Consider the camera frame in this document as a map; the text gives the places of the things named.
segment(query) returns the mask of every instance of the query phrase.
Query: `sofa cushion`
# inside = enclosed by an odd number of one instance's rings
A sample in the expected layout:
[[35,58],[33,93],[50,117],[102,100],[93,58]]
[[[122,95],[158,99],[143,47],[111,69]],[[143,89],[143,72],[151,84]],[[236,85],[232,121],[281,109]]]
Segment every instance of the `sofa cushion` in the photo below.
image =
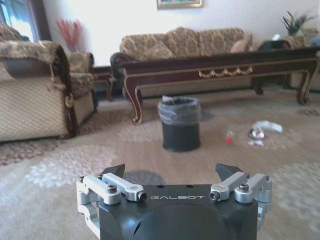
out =
[[301,29],[302,34],[304,36],[304,40],[307,46],[310,46],[310,41],[312,38],[316,37],[319,35],[319,31],[315,27],[310,27],[310,28],[302,28]]
[[284,40],[288,42],[291,49],[305,48],[307,45],[304,36],[287,36]]
[[0,23],[0,42],[5,41],[22,41],[20,33],[13,27]]
[[166,34],[168,48],[177,58],[200,56],[199,36],[196,31],[178,27]]
[[90,52],[71,52],[67,58],[72,73],[89,73],[95,63],[94,56]]
[[164,41],[165,34],[129,35],[122,39],[120,49],[136,61],[145,61],[147,60],[146,51]]
[[230,53],[245,53],[249,50],[249,47],[253,43],[253,35],[250,34],[249,36],[245,37],[244,39],[241,39],[239,41],[236,41],[231,50]]
[[244,32],[240,28],[204,30],[198,34],[202,56],[229,53],[234,43],[244,38]]
[[163,41],[160,41],[145,52],[145,57],[147,60],[156,60],[171,59],[174,58],[175,55],[172,53],[172,51],[170,51]]
[[95,89],[94,76],[91,73],[70,73],[72,94],[80,98]]

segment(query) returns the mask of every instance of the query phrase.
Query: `sofa armrest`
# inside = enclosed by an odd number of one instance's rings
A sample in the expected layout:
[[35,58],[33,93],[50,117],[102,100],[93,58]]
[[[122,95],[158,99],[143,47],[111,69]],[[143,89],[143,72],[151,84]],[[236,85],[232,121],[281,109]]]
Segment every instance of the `sofa armrest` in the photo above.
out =
[[304,36],[287,36],[283,40],[289,44],[291,49],[301,49],[306,47],[306,38]]
[[4,41],[0,43],[1,59],[34,59],[50,65],[58,62],[61,45],[51,41]]
[[112,68],[120,68],[123,63],[132,61],[134,61],[134,58],[123,52],[116,52],[110,57]]
[[90,52],[72,52],[67,55],[71,73],[93,73],[95,59]]
[[265,41],[262,40],[253,41],[251,46],[249,47],[249,52],[258,51],[264,43]]
[[71,93],[69,62],[61,45],[51,41],[0,42],[2,68],[15,79],[59,77]]
[[124,77],[122,64],[133,62],[134,58],[123,52],[116,52],[110,57],[111,73],[118,81]]

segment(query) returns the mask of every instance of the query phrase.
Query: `white wall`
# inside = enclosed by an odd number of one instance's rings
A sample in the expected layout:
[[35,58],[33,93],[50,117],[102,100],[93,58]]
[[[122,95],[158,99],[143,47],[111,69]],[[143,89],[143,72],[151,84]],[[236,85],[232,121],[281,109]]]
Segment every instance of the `white wall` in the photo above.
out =
[[286,35],[280,18],[287,10],[316,16],[319,0],[204,0],[203,8],[157,10],[157,0],[43,0],[52,38],[63,44],[56,20],[79,19],[85,25],[84,50],[96,65],[109,65],[129,34],[164,33],[178,26],[194,30],[240,27],[258,39]]

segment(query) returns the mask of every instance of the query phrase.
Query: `plastic bag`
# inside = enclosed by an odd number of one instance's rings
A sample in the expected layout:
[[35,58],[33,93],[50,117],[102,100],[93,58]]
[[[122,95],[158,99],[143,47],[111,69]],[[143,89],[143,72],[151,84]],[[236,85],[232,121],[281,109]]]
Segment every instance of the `plastic bag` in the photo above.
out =
[[193,97],[164,96],[158,104],[158,114],[161,121],[168,125],[195,125],[200,121],[201,107]]
[[252,127],[252,129],[259,129],[260,131],[266,132],[278,132],[283,133],[284,129],[281,125],[269,122],[269,121],[257,121]]

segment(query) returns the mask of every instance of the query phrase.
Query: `armchair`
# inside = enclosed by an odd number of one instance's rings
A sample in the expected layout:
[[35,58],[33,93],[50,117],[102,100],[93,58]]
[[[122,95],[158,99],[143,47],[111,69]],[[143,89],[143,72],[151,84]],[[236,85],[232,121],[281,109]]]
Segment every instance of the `armchair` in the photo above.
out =
[[96,109],[93,63],[90,53],[67,57],[59,44],[22,41],[0,24],[0,142],[74,137]]

